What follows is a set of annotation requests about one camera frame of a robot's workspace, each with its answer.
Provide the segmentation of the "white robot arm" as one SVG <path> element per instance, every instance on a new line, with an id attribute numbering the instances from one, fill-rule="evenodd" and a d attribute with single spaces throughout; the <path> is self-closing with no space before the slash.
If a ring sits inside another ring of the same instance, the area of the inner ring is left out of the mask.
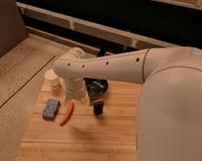
<path id="1" fill-rule="evenodd" d="M 202 161 L 202 50 L 164 47 L 88 58 L 73 48 L 55 60 L 70 98 L 85 78 L 140 83 L 137 161 Z"/>

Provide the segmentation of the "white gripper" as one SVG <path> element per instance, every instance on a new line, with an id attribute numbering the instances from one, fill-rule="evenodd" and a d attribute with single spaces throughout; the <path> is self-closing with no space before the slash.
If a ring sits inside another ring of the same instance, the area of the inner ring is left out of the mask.
<path id="1" fill-rule="evenodd" d="M 85 104 L 86 106 L 90 103 L 87 90 L 83 81 L 78 82 L 65 81 L 64 91 L 65 91 L 65 98 L 64 98 L 65 104 L 68 104 L 71 100 L 78 101 L 81 104 Z"/>

